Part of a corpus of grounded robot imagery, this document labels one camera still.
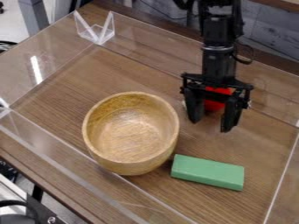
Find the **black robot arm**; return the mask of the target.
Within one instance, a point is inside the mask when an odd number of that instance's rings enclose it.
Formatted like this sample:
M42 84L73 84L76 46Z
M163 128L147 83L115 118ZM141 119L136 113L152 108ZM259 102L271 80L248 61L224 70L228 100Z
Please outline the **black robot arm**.
M183 73L180 93L192 123L204 116L204 101L224 104L220 131L239 124L241 110L248 108L253 86L236 78L237 63L252 61L237 57L236 40L243 35L240 0L197 0L201 46L201 74Z

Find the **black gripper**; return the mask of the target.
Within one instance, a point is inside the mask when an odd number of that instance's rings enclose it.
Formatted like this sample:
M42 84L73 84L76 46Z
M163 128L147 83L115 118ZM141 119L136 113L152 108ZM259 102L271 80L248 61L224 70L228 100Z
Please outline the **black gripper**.
M220 131L227 133L237 125L241 109L248 108L253 86L232 79L227 83L205 81L200 74L183 73L180 93L184 97L187 115L197 123L204 115L204 102L225 104L220 118Z

